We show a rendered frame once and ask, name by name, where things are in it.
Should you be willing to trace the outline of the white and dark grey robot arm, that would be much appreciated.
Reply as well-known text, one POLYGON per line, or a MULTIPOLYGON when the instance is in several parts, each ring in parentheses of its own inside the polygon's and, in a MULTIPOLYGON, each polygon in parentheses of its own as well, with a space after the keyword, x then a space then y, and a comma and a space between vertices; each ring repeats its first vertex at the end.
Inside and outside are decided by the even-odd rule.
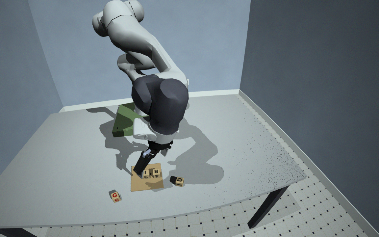
POLYGON ((188 79, 158 42, 140 25, 143 6, 137 0, 108 2, 93 16, 93 28, 125 54, 117 65, 132 81, 134 112, 133 138, 169 144, 179 133, 189 100, 188 79), (146 75, 144 69, 157 67, 160 73, 146 75))

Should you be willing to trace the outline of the tan square mat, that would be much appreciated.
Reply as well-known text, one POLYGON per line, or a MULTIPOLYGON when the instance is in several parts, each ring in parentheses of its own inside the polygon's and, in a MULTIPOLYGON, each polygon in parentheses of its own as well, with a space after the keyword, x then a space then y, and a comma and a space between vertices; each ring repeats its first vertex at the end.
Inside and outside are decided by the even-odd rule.
POLYGON ((133 169, 135 166, 132 166, 132 175, 131 175, 131 191, 143 191, 143 190, 152 190, 164 188, 164 183, 162 179, 161 164, 148 164, 144 170, 149 170, 149 179, 141 179, 133 169), (160 178, 153 177, 153 169, 160 169, 160 178))

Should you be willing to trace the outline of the beige letter block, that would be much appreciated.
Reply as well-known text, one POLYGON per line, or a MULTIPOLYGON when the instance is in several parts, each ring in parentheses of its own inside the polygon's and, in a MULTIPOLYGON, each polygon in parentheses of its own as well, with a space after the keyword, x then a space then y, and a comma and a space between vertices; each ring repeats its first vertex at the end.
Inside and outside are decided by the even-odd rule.
POLYGON ((149 179, 149 170, 144 170, 143 179, 149 179))
POLYGON ((176 181, 175 181, 175 184, 176 184, 176 186, 183 187, 183 184, 184 184, 184 178, 182 178, 182 177, 177 177, 177 179, 176 179, 176 181))
POLYGON ((160 178, 160 169, 153 169, 153 177, 160 178))
POLYGON ((118 192, 112 193, 111 197, 112 197, 112 200, 114 201, 114 203, 121 201, 121 198, 120 198, 120 195, 118 194, 118 192))

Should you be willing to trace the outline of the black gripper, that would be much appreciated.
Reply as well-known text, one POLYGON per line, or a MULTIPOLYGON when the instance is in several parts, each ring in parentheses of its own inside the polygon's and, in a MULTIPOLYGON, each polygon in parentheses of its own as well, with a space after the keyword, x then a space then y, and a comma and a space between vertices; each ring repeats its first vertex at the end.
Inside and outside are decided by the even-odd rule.
POLYGON ((173 141, 171 141, 169 144, 157 144, 153 141, 148 141, 149 147, 145 151, 141 152, 141 156, 138 160, 138 162, 135 165, 135 168, 133 171, 142 179, 143 178, 143 172, 146 166, 148 165, 149 161, 153 159, 157 153, 160 152, 161 154, 166 157, 168 150, 171 148, 170 144, 173 144, 173 141), (152 155, 154 154, 154 155, 152 155))

